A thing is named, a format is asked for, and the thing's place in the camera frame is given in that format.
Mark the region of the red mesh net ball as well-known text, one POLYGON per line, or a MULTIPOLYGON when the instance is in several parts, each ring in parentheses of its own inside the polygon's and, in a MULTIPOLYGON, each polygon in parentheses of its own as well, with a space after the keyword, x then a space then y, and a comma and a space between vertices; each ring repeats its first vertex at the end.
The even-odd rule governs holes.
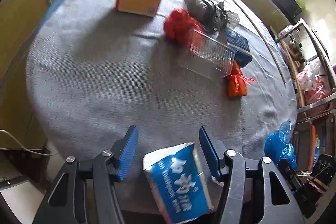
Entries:
POLYGON ((184 46, 191 43, 194 30, 202 32, 199 22, 189 16, 188 12, 182 8, 174 9, 165 18, 163 30, 167 38, 184 46))

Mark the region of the black plastic bag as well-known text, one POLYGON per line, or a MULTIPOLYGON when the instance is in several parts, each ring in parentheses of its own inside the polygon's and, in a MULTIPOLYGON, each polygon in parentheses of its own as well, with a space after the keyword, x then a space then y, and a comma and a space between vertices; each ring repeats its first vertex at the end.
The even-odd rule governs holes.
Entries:
POLYGON ((234 29, 240 23, 239 15, 224 1, 183 0, 183 7, 210 34, 234 29))

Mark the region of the grey tablecloth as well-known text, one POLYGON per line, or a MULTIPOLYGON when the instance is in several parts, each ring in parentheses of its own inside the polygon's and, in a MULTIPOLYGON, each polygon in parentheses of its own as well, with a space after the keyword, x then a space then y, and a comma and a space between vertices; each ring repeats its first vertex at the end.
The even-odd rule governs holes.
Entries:
POLYGON ((223 79, 183 68, 183 51, 163 31, 165 17, 182 4, 161 0, 149 17, 116 11, 116 0, 62 0, 49 9, 29 51, 29 97, 62 157, 93 158, 137 126, 131 171, 116 185, 126 211, 159 212, 142 170, 145 154, 198 143, 206 126, 228 148, 260 159, 266 137, 297 118, 288 67, 268 30, 254 33, 250 23, 262 22, 252 12, 236 28, 253 57, 243 68, 256 79, 247 96, 229 99, 223 79))

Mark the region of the blue white tissue pack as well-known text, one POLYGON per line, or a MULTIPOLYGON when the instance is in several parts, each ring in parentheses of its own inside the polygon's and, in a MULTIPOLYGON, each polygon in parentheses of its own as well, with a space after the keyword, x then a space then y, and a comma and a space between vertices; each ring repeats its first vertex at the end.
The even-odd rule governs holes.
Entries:
POLYGON ((166 223, 186 223, 213 209, 193 142, 162 148, 143 157, 143 171, 166 223))

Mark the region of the orange white medicine box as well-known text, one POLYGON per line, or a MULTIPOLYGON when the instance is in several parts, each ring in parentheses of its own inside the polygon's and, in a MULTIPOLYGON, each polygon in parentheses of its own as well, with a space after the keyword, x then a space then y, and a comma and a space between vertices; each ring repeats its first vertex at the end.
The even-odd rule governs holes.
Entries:
POLYGON ((161 0, 116 0, 115 10, 154 17, 161 0))

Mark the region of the metal kitchen shelf rack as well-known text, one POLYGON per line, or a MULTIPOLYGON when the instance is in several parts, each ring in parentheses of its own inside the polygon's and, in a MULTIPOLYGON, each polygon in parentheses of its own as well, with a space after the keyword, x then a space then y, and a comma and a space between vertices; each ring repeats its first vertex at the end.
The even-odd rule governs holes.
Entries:
POLYGON ((311 172, 319 155, 335 156, 335 73, 321 39, 300 19, 276 36, 297 98, 291 139, 297 169, 311 172))

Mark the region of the clear plastic tray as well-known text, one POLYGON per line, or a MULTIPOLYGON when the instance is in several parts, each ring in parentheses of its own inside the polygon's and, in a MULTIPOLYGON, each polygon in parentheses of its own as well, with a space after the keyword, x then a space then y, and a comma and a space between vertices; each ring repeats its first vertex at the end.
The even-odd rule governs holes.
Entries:
POLYGON ((214 69, 224 74, 224 77, 231 74, 235 50, 196 29, 191 30, 189 36, 188 48, 193 56, 210 63, 214 69))

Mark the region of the black microwave oven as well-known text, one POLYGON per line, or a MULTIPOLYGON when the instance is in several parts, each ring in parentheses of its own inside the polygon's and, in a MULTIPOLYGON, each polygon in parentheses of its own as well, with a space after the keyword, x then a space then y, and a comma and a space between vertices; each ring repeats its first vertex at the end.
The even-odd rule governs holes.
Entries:
POLYGON ((296 24, 296 17, 302 13, 302 8, 295 0, 272 0, 291 25, 296 24))

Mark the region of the blue plastic bag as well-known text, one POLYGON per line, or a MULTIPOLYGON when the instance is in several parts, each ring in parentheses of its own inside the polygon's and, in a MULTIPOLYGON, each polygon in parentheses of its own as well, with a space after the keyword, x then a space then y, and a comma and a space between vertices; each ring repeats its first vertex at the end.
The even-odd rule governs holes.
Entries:
POLYGON ((290 120, 283 122, 278 131, 267 136, 264 145, 264 154, 269 157, 276 166, 281 160, 286 160, 296 170, 297 158, 293 145, 290 143, 292 123, 290 120))

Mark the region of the pink white plastic bag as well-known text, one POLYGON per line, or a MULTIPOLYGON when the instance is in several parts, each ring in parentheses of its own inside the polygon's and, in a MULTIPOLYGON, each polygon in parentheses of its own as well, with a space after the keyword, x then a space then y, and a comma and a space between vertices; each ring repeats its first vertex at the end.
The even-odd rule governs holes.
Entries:
POLYGON ((318 59, 308 62, 296 78, 307 105, 331 95, 329 80, 318 59))

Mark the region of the orange snack wrapper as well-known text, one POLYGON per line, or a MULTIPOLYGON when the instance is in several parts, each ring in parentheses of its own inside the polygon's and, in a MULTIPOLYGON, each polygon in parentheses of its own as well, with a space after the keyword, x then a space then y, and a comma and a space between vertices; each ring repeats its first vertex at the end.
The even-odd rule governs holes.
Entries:
POLYGON ((247 86, 256 81, 254 78, 245 77, 235 60, 232 64, 231 74, 226 79, 228 80, 227 94, 229 98, 247 96, 247 86))

